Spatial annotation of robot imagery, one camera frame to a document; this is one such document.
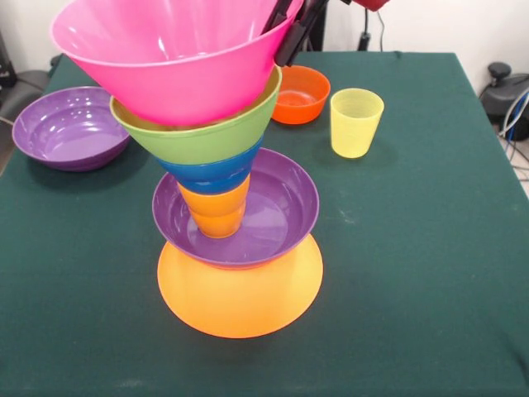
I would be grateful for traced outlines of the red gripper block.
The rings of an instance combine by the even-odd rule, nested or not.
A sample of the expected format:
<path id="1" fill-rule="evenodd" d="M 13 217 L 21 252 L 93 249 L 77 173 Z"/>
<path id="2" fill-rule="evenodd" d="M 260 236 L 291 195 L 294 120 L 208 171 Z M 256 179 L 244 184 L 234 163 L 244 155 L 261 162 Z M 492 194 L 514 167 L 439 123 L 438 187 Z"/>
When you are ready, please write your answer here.
<path id="1" fill-rule="evenodd" d="M 273 30 L 276 26 L 288 20 L 288 11 L 293 0 L 277 0 L 269 17 L 264 24 L 261 34 Z M 355 0 L 356 3 L 370 11 L 378 11 L 389 0 Z M 308 9 L 302 14 L 299 20 L 288 29 L 284 39 L 277 49 L 274 61 L 277 66 L 291 66 L 298 52 L 303 47 L 303 42 L 309 36 L 311 29 L 314 27 L 317 18 L 327 5 L 327 0 L 312 1 Z"/>

